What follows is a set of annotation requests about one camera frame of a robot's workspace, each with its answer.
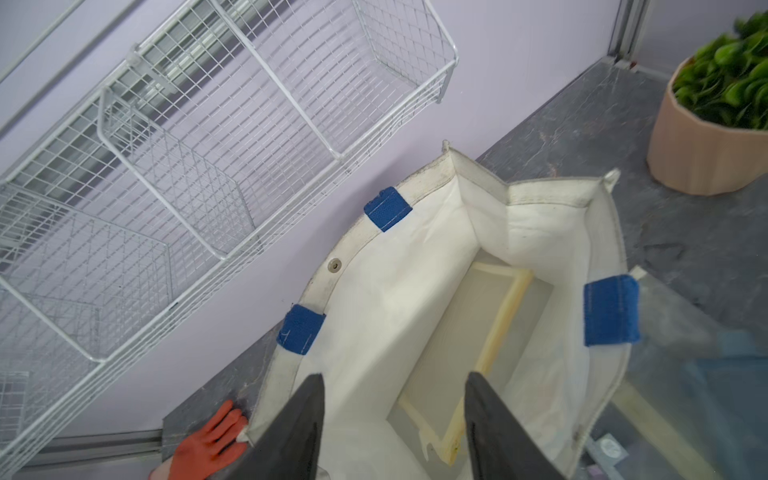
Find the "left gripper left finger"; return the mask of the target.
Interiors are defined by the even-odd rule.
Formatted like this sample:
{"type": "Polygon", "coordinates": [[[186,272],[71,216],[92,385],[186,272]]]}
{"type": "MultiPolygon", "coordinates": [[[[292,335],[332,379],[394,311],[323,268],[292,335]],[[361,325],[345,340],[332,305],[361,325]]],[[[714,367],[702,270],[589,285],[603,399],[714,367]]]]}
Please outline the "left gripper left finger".
{"type": "Polygon", "coordinates": [[[315,479],[325,417],[323,376],[303,381],[229,479],[315,479]]]}

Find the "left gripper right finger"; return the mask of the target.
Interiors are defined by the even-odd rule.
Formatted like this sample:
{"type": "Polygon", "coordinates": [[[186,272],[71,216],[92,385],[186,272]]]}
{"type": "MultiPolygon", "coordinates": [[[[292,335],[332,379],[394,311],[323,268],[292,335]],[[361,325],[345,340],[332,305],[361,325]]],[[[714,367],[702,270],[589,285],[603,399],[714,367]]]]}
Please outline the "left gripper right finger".
{"type": "Polygon", "coordinates": [[[564,479],[479,372],[465,383],[464,417],[475,479],[564,479]]]}

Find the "yellow mesh pouch top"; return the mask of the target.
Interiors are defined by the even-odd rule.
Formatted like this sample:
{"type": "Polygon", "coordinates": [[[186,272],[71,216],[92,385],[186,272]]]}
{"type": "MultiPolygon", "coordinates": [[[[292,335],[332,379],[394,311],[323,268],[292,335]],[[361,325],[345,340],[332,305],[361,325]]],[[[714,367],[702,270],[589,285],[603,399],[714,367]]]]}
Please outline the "yellow mesh pouch top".
{"type": "Polygon", "coordinates": [[[457,478],[467,459],[469,373],[503,390],[553,290],[531,270],[497,261],[467,270],[388,417],[430,478],[457,478]]]}

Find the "blue mesh pouch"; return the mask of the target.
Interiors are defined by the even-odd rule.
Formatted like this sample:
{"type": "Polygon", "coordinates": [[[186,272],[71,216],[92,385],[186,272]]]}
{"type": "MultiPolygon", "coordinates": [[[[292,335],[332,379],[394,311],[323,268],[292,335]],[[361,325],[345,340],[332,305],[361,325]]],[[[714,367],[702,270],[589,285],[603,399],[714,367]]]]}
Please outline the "blue mesh pouch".
{"type": "Polygon", "coordinates": [[[641,340],[575,478],[766,478],[766,347],[641,267],[631,274],[641,340]]]}

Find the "white canvas Doraemon tote bag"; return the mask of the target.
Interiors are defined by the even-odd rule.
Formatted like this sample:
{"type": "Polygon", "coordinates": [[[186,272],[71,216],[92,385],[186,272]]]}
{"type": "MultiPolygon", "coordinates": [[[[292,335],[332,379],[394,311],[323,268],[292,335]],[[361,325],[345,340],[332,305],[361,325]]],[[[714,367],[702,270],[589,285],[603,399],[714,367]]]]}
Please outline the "white canvas Doraemon tote bag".
{"type": "Polygon", "coordinates": [[[506,183],[445,146],[371,200],[313,275],[241,439],[319,374],[320,477],[468,479],[477,372],[572,476],[639,338],[619,176],[506,183]]]}

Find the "red rubber glove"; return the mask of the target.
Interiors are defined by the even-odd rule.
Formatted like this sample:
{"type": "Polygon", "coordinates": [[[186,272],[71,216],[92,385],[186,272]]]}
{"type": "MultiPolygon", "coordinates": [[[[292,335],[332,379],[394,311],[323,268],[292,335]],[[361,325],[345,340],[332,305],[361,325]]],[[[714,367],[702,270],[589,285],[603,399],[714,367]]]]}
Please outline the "red rubber glove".
{"type": "Polygon", "coordinates": [[[148,479],[208,479],[246,452],[248,445],[236,438],[247,425],[242,410],[236,408],[232,400],[226,400],[201,429],[180,443],[171,458],[149,474],[148,479]]]}

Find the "green plant in beige pot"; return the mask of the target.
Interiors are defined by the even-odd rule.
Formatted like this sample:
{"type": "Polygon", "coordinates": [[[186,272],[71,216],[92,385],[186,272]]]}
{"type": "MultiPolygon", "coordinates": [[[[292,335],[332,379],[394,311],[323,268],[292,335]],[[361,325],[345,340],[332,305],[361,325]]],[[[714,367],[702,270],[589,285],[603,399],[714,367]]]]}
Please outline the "green plant in beige pot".
{"type": "Polygon", "coordinates": [[[688,195],[740,190],[767,173],[767,14],[738,19],[669,81],[647,154],[651,175],[688,195]]]}

